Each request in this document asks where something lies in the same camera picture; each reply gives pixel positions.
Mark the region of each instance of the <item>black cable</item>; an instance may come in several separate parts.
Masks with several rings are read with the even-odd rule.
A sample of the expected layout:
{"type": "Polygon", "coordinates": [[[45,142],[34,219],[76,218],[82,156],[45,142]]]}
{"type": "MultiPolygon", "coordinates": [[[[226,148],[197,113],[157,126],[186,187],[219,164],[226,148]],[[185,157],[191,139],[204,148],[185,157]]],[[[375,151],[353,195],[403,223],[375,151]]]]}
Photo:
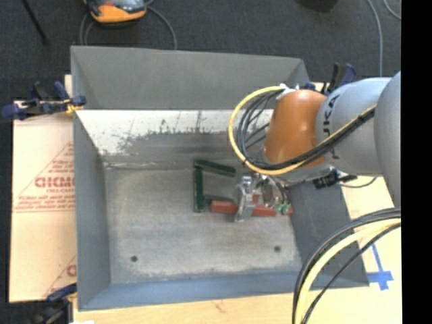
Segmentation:
{"type": "Polygon", "coordinates": [[[374,236],[373,238],[371,238],[357,253],[355,253],[350,259],[347,260],[347,262],[342,266],[342,268],[333,276],[333,278],[331,278],[331,280],[329,281],[329,283],[327,283],[325,285],[325,287],[321,290],[321,292],[318,294],[318,296],[312,301],[312,303],[310,304],[308,310],[306,311],[303,320],[301,322],[301,324],[307,324],[310,316],[312,315],[312,312],[314,310],[314,308],[316,307],[316,305],[318,304],[318,301],[320,301],[320,299],[323,297],[324,293],[327,291],[327,289],[330,288],[330,286],[333,284],[333,282],[359,257],[361,256],[363,253],[365,253],[365,251],[367,249],[369,249],[374,243],[376,243],[376,241],[378,241],[379,239],[381,239],[383,236],[387,235],[388,233],[390,233],[391,231],[398,229],[399,227],[401,227],[401,223],[397,223],[391,227],[388,227],[387,229],[383,230],[382,232],[378,233],[376,236],[374,236]]]}
{"type": "Polygon", "coordinates": [[[340,184],[341,187],[346,187],[346,188],[364,188],[367,187],[371,184],[373,184],[375,182],[377,178],[373,178],[371,181],[367,182],[366,184],[361,184],[361,185],[345,185],[345,184],[340,184]]]}
{"type": "Polygon", "coordinates": [[[294,286],[294,295],[293,295],[293,311],[292,311],[292,322],[295,323],[296,319],[296,307],[297,301],[299,297],[300,289],[306,279],[309,271],[315,265],[315,263],[319,260],[320,256],[328,250],[331,246],[335,244],[335,240],[343,236],[346,232],[351,232],[353,229],[361,227],[366,224],[384,221],[386,219],[394,219],[401,217],[401,210],[399,207],[390,208],[390,209],[382,209],[378,210],[351,221],[346,225],[342,226],[340,229],[336,230],[334,233],[330,234],[326,237],[309,255],[306,259],[306,262],[303,264],[296,281],[296,285],[294,286]]]}

